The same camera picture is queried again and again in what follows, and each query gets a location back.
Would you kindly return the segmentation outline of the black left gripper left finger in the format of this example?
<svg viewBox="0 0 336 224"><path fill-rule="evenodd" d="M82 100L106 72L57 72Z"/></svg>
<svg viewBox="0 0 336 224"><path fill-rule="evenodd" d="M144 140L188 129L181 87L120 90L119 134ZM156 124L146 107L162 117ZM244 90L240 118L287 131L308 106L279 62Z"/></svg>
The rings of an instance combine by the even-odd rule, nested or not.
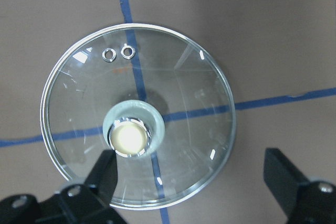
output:
<svg viewBox="0 0 336 224"><path fill-rule="evenodd" d="M118 182L116 153L105 150L87 178L56 193L65 223L118 223L110 201Z"/></svg>

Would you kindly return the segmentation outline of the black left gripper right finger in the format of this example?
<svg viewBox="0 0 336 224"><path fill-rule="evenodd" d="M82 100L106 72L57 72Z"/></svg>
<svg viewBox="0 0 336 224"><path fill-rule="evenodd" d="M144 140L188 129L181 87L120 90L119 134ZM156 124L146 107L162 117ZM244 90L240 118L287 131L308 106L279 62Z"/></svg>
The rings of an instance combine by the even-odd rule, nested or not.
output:
<svg viewBox="0 0 336 224"><path fill-rule="evenodd" d="M335 223L335 184L309 180L278 148L267 148L264 182L287 223Z"/></svg>

